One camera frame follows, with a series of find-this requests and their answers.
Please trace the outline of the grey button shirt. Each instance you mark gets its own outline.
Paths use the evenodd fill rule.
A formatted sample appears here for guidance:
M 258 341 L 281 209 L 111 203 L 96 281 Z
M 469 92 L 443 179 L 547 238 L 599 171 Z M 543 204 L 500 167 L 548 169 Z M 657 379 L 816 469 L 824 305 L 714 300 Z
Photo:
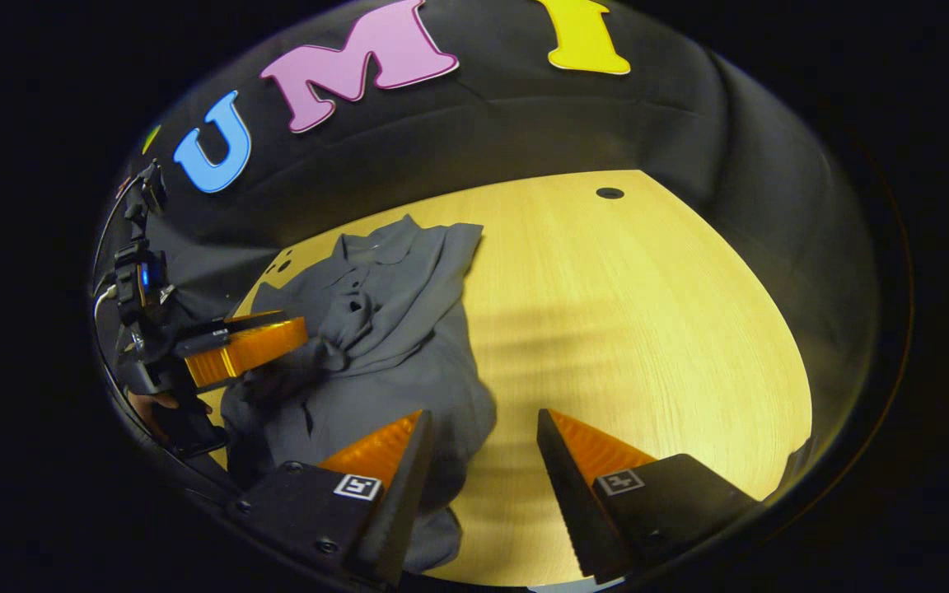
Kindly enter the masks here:
M 482 237 L 478 224 L 425 228 L 402 217 L 368 236 L 342 234 L 326 259 L 280 287 L 259 286 L 251 311 L 303 318 L 309 339 L 223 393 L 230 476 L 252 487 L 287 461 L 327 461 L 429 412 L 432 462 L 405 569 L 452 562 L 462 528 L 451 503 L 497 420 L 462 301 Z

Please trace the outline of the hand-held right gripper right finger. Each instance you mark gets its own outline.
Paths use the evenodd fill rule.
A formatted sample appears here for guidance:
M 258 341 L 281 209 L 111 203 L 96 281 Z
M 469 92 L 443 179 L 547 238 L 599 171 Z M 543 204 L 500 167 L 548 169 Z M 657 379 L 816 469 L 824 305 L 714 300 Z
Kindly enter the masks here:
M 666 566 L 761 509 L 692 455 L 652 457 L 558 410 L 539 410 L 537 446 L 577 565 L 598 583 Z

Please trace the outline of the black backdrop cloth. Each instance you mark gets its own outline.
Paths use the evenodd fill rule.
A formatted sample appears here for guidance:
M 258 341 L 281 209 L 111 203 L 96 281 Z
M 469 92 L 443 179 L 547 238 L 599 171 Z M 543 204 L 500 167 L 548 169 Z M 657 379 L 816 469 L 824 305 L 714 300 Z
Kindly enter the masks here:
M 827 143 L 740 68 L 611 0 L 630 72 L 549 64 L 535 0 L 352 0 L 279 31 L 161 118 L 168 219 L 187 246 L 309 239 L 420 198 L 636 170 L 745 260 L 790 326 L 812 408 L 872 384 L 881 294 L 862 193 Z

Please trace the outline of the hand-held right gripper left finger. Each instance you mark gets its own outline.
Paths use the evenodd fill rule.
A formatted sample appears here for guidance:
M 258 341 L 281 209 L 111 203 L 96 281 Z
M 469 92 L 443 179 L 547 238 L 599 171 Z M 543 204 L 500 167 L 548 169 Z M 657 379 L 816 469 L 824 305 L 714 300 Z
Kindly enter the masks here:
M 320 465 L 283 463 L 227 504 L 227 525 L 331 588 L 398 585 L 432 442 L 418 410 Z

